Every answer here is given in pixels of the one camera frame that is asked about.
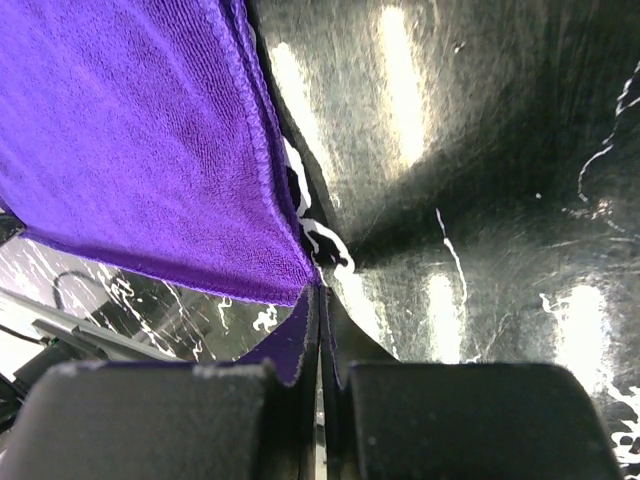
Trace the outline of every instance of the towel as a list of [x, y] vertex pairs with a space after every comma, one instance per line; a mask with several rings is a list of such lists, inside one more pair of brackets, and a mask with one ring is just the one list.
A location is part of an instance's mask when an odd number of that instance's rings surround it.
[[241, 300], [318, 281], [241, 0], [4, 0], [0, 45], [0, 198], [29, 238]]

